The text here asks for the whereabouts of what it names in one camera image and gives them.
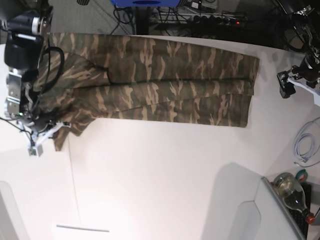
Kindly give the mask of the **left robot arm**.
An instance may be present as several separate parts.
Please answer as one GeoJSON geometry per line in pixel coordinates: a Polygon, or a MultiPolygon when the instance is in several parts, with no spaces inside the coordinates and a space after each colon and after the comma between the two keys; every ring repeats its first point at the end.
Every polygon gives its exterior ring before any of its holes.
{"type": "Polygon", "coordinates": [[[320,99],[320,2],[318,0],[274,0],[279,15],[274,20],[274,33],[291,51],[304,54],[300,65],[277,73],[279,92],[287,99],[300,87],[320,99]],[[286,30],[292,30],[302,46],[291,45],[286,30]]]}

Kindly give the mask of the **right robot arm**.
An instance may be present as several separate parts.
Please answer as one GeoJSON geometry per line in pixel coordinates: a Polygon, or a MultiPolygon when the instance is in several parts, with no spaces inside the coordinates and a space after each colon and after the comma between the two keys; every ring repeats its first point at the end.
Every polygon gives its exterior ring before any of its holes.
{"type": "Polygon", "coordinates": [[[0,28],[7,33],[4,63],[9,73],[6,78],[8,95],[4,104],[4,114],[8,120],[21,124],[30,141],[38,137],[52,138],[67,122],[56,119],[54,112],[40,110],[42,95],[50,91],[57,83],[65,63],[63,51],[50,45],[49,33],[53,17],[53,7],[47,0],[2,0],[0,2],[0,28]],[[49,80],[51,67],[45,73],[44,84],[40,90],[34,89],[39,78],[40,64],[51,53],[60,57],[58,71],[53,80],[49,80]]]}

